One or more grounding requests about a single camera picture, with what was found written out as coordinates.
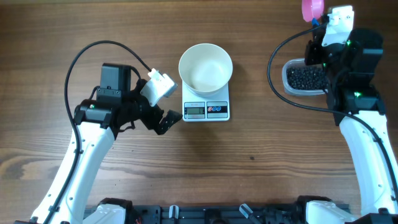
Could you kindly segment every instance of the plastic container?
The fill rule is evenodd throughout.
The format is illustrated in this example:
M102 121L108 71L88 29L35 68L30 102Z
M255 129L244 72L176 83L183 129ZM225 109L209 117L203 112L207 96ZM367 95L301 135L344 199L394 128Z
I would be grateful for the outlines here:
M323 90L296 90L296 89L293 89L289 85L289 83L287 82L287 72L286 71L289 68L302 68L302 67L307 67L305 65L304 58L290 60L284 65L284 67L282 69L282 81L284 83L285 92L287 94L293 95L293 96L315 96L315 95L325 94L325 92L323 92ZM322 68L322 65L311 65L309 67Z

